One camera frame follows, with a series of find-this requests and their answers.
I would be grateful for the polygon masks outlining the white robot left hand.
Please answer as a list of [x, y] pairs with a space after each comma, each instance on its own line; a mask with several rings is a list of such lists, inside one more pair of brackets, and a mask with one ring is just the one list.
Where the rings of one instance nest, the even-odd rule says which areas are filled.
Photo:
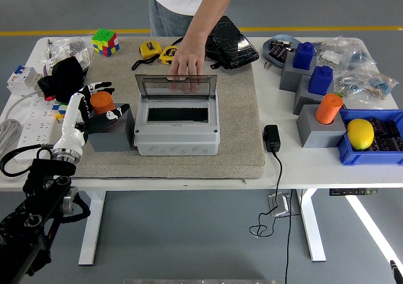
[[90, 103], [93, 95], [106, 92], [111, 95], [114, 92], [111, 82], [94, 82], [74, 93], [69, 101], [62, 135], [52, 149], [52, 159], [60, 161], [79, 162], [82, 156], [82, 146], [86, 143], [88, 135], [113, 125], [130, 108], [124, 104], [118, 108], [109, 108], [99, 115], [90, 116], [95, 110]]

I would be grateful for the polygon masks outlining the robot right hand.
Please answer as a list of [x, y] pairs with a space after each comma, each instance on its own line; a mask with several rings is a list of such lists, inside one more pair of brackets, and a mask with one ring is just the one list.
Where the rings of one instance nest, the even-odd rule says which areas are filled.
[[390, 267], [397, 284], [403, 284], [403, 276], [394, 260], [390, 260]]

